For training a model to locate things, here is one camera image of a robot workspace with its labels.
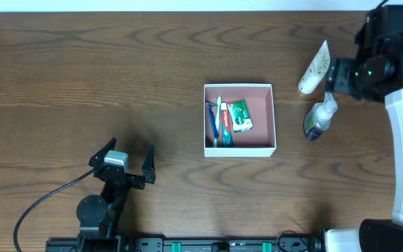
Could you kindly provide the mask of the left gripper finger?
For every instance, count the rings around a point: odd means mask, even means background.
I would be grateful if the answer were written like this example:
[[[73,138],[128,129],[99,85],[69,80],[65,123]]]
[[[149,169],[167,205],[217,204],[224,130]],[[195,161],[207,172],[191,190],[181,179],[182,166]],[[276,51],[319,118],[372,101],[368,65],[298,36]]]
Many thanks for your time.
[[[109,151],[113,151],[115,148],[117,139],[113,137],[108,141],[108,143],[102,147],[100,150],[98,150],[91,158],[90,161],[88,162],[89,166],[92,168],[96,168],[99,166],[101,163],[104,162],[104,158],[106,157],[107,153]]]
[[[154,184],[156,180],[154,153],[155,147],[151,146],[141,168],[145,183]]]

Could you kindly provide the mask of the white floral lotion tube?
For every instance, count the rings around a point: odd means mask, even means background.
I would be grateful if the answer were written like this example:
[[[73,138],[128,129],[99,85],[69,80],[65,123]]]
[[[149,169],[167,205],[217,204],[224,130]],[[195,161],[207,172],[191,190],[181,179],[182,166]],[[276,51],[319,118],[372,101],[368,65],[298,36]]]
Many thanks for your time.
[[[324,40],[298,83],[297,91],[301,96],[311,94],[318,87],[329,70],[330,62],[330,50],[327,40]]]

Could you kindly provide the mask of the clear pump soap bottle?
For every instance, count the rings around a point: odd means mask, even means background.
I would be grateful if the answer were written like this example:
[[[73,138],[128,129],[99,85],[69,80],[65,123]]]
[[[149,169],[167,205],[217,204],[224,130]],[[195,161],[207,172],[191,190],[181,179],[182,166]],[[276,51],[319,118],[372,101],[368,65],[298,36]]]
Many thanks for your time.
[[[304,118],[304,133],[308,140],[316,140],[329,128],[332,116],[337,109],[338,104],[331,92],[325,93],[323,102],[318,102],[313,105],[312,109]]]

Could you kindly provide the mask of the blue disposable razor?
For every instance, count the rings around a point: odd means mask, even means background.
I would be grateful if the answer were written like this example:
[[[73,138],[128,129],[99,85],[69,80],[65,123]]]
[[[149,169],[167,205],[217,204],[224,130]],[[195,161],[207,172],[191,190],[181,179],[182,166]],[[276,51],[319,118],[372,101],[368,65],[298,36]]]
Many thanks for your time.
[[[210,123],[211,123],[211,129],[213,132],[213,136],[215,139],[217,139],[219,137],[218,129],[220,128],[220,125],[218,124],[218,119],[217,119],[217,112],[219,109],[219,105],[210,103],[210,102],[206,102],[205,105],[208,106],[208,114],[209,114],[209,119],[210,119]]]

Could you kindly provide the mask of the Colgate toothpaste tube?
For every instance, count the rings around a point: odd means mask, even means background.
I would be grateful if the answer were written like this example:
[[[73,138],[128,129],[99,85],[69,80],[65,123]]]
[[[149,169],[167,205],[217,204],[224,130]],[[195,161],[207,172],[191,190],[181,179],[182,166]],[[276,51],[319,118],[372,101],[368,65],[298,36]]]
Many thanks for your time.
[[[227,104],[223,102],[221,104],[221,112],[222,112],[222,146],[224,148],[233,148],[233,138],[231,131],[231,123],[229,121],[229,111],[227,108]]]

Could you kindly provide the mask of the green white toothbrush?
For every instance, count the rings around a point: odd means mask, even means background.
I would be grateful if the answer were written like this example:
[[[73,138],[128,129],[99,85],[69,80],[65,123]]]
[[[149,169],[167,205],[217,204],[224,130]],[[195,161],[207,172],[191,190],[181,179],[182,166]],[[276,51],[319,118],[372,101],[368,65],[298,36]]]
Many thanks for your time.
[[[217,148],[218,147],[218,137],[219,137],[219,129],[220,129],[220,112],[221,112],[221,103],[222,103],[222,97],[218,96],[217,102],[216,102],[216,107],[217,111],[215,114],[215,133],[214,133],[214,140],[213,140],[213,147]]]

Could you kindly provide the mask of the green soap bar packet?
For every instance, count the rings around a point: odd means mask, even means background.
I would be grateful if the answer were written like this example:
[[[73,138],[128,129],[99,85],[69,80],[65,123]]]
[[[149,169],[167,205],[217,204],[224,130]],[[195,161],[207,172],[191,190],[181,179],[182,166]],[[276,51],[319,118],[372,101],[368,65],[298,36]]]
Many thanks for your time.
[[[248,131],[253,128],[253,122],[245,100],[228,103],[227,108],[232,118],[234,132]]]

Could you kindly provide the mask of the white cardboard box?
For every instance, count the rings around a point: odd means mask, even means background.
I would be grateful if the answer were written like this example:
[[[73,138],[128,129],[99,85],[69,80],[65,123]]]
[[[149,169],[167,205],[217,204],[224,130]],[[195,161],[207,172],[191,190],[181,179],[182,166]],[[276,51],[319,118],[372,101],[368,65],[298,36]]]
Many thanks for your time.
[[[248,131],[234,132],[229,115],[234,147],[222,146],[222,112],[218,147],[213,147],[213,132],[206,102],[216,104],[218,96],[226,104],[245,100],[253,122]],[[206,157],[269,157],[276,150],[276,126],[272,85],[257,83],[206,84],[204,86],[204,155]]]

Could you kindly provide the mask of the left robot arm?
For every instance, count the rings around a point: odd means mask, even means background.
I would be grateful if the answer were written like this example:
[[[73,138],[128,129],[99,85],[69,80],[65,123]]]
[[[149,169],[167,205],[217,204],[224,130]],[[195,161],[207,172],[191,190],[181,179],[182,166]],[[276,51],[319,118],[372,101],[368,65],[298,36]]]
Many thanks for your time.
[[[156,180],[152,146],[143,162],[141,175],[128,172],[126,153],[115,150],[112,138],[89,161],[92,174],[104,182],[102,192],[83,198],[76,209],[80,222],[77,251],[134,251],[131,237],[118,232],[118,224],[127,203],[129,191],[143,190]]]

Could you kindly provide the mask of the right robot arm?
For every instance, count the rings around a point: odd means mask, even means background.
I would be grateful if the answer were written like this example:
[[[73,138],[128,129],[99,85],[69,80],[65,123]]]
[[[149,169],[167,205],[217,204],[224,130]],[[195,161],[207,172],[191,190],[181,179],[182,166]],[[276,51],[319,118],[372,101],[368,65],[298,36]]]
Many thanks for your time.
[[[391,219],[365,219],[359,227],[325,232],[324,251],[403,251],[403,47],[332,61],[326,89],[357,100],[382,102],[390,119],[395,154]]]

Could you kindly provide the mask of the black mounting rail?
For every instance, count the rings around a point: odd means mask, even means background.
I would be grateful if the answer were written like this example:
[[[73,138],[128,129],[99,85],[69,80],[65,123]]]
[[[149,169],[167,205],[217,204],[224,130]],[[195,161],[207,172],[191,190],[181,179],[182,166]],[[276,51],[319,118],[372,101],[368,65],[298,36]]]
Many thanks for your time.
[[[117,252],[321,252],[319,238],[282,236],[275,239],[99,239],[50,240],[46,252],[117,251]]]

